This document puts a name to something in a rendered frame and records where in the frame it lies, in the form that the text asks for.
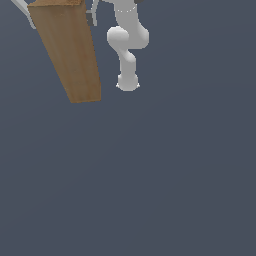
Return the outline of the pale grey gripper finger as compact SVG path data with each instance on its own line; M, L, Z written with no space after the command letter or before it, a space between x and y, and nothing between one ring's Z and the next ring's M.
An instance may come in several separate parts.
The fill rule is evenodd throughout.
M25 2L25 0L11 0L11 2L27 17L31 28L35 29L36 26L34 25L33 20L30 16L28 4Z
M97 25L96 11L100 0L93 0L92 7L86 11L86 19L89 26Z

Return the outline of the long brown wooden block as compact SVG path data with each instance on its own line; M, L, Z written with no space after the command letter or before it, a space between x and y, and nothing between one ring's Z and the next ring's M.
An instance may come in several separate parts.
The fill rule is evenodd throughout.
M100 101L85 0L36 0L28 10L70 102Z

